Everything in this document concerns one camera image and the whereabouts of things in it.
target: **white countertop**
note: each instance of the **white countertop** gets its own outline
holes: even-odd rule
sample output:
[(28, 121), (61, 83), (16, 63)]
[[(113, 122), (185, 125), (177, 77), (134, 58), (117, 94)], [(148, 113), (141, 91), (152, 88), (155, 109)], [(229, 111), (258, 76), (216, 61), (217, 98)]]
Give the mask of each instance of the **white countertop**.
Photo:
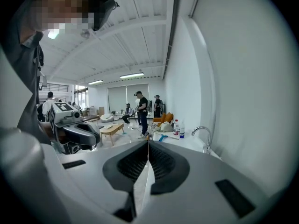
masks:
[[(190, 133), (185, 133), (185, 137), (183, 139), (181, 139), (179, 137), (179, 135), (174, 135), (173, 132), (161, 133), (161, 134), (168, 136), (167, 138), (163, 139), (162, 142), (164, 142), (164, 143), (174, 144), (174, 145), (178, 145), (178, 146), (185, 147), (188, 149), (192, 149), (194, 151), (203, 152), (203, 147), (205, 146), (205, 143), (197, 136), (191, 136)], [(161, 138), (161, 135), (154, 133), (154, 136), (153, 136), (154, 141), (159, 141), (160, 138)], [(210, 155), (214, 156), (216, 158), (219, 158), (221, 160), (221, 158), (218, 157), (218, 155), (213, 150), (211, 150)]]

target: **pipe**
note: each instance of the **pipe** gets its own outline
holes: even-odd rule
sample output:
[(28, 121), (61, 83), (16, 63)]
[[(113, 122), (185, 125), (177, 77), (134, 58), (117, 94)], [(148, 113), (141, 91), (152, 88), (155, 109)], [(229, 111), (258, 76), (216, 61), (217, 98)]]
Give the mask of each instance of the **pipe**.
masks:
[(166, 70), (167, 70), (167, 65), (172, 49), (172, 44), (173, 44), (173, 39), (174, 39), (174, 34), (177, 26), (177, 20), (178, 20), (178, 10), (179, 10), (179, 1), (180, 0), (174, 0), (173, 4), (173, 12), (172, 12), (172, 21), (171, 21), (171, 30), (170, 30), (170, 36), (169, 36), (169, 44), (168, 44), (168, 49), (167, 49), (167, 57), (166, 57), (166, 62), (165, 62), (165, 70), (164, 73), (162, 74), (162, 79), (164, 79)]
[(192, 18), (193, 15), (194, 15), (194, 11), (195, 11), (195, 8), (196, 8), (197, 3), (198, 3), (198, 0), (194, 0), (193, 5), (192, 5), (192, 8), (191, 8), (191, 12), (189, 13), (189, 17), (190, 17), (190, 18)]

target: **floor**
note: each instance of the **floor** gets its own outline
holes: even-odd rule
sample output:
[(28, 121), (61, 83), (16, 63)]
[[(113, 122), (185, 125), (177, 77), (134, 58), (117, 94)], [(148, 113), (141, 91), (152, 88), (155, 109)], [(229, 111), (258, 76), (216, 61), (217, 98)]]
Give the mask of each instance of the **floor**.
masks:
[[(148, 119), (148, 125), (150, 126), (152, 124), (152, 119)], [(116, 120), (109, 123), (101, 123), (100, 120), (94, 121), (93, 123), (99, 125), (99, 126), (107, 126), (112, 125), (115, 123), (124, 123), (122, 119)], [(131, 120), (130, 124), (124, 124), (124, 132), (122, 133), (122, 130), (119, 130), (116, 134), (112, 135), (112, 141), (114, 143), (114, 146), (120, 146), (127, 143), (140, 141), (141, 139), (138, 139), (138, 136), (141, 134), (142, 127), (137, 127), (138, 123), (134, 121), (134, 119)], [(107, 148), (111, 147), (112, 143), (110, 140), (110, 137), (107, 135), (106, 137), (103, 135), (103, 139), (101, 140), (102, 146), (101, 148)], [(147, 162), (145, 165), (144, 170), (141, 172), (139, 178), (137, 179), (136, 183), (134, 184), (134, 198), (135, 198), (135, 206), (137, 215), (142, 211), (147, 200), (144, 201), (145, 196), (145, 187), (146, 182), (148, 179), (148, 172), (149, 172), (150, 163)]]

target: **plastic bottle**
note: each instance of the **plastic bottle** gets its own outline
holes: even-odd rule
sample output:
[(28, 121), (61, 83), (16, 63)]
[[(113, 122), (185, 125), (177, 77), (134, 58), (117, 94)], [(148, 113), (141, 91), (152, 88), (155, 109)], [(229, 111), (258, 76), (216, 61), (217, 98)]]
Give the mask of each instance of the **plastic bottle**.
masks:
[(178, 135), (179, 134), (179, 125), (178, 125), (178, 120), (176, 119), (176, 122), (173, 126), (173, 134)]
[(180, 128), (179, 128), (179, 137), (183, 139), (185, 137), (185, 124), (184, 121), (182, 122)]

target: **ceiling light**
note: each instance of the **ceiling light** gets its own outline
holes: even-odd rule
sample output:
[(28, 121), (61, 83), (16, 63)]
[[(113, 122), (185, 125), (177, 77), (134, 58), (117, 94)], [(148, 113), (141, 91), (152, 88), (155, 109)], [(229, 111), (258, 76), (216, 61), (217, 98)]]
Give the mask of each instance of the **ceiling light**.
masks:
[(59, 34), (59, 29), (51, 29), (48, 34), (48, 37), (51, 39), (55, 39), (58, 34)]
[(125, 75), (125, 76), (121, 76), (120, 78), (124, 79), (124, 78), (129, 78), (129, 77), (140, 77), (140, 76), (144, 76), (144, 73), (136, 73), (136, 74), (131, 74), (131, 75)]
[(88, 83), (88, 84), (97, 84), (97, 83), (101, 83), (101, 82), (103, 82), (103, 81), (102, 81), (102, 80), (98, 80), (98, 81), (90, 82), (90, 83)]

